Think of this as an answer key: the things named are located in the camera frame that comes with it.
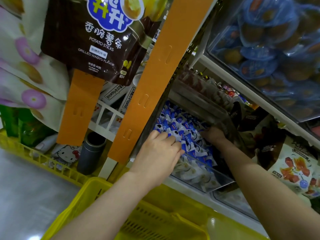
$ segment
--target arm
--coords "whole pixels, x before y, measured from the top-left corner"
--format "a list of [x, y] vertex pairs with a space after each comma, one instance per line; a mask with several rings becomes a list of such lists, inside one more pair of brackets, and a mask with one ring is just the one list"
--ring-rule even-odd
[[210, 128], [203, 136], [222, 153], [243, 195], [272, 240], [308, 239], [320, 236], [320, 215], [306, 206], [286, 185], [251, 161]]
[[52, 240], [114, 239], [139, 201], [172, 173], [183, 153], [174, 136], [152, 131], [130, 170]]

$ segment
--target cylindrical container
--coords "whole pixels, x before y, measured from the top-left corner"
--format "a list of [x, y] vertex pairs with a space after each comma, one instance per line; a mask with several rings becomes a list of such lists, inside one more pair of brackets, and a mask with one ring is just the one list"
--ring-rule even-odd
[[87, 134], [78, 160], [77, 171], [79, 173], [89, 175], [94, 172], [106, 143], [106, 138], [96, 132]]

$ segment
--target orange strip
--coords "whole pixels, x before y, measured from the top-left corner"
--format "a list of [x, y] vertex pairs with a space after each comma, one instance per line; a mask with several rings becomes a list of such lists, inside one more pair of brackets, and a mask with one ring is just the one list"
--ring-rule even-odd
[[108, 157], [128, 161], [143, 128], [213, 0], [174, 0]]
[[82, 145], [104, 80], [75, 69], [57, 143]]

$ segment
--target white label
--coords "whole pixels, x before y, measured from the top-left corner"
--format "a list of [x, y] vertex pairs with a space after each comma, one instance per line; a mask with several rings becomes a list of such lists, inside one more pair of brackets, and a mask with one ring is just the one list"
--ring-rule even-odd
[[107, 57], [107, 55], [108, 55], [107, 52], [105, 52], [105, 51], [103, 51], [103, 50], [101, 50], [101, 49], [99, 49], [99, 48], [97, 48], [97, 47], [94, 47], [93, 45], [90, 46], [90, 52], [91, 52], [91, 53], [94, 53], [94, 54], [96, 54], [97, 56], [100, 56], [100, 57], [102, 57], [102, 58], [104, 58], [104, 59], [106, 59], [106, 57]]

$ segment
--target person's left hand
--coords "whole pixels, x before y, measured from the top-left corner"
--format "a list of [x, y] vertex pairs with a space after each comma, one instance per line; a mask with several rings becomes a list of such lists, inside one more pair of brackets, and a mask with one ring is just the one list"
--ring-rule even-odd
[[173, 171], [174, 166], [185, 153], [181, 143], [174, 136], [153, 130], [142, 145], [129, 172], [139, 177], [151, 190], [159, 186]]

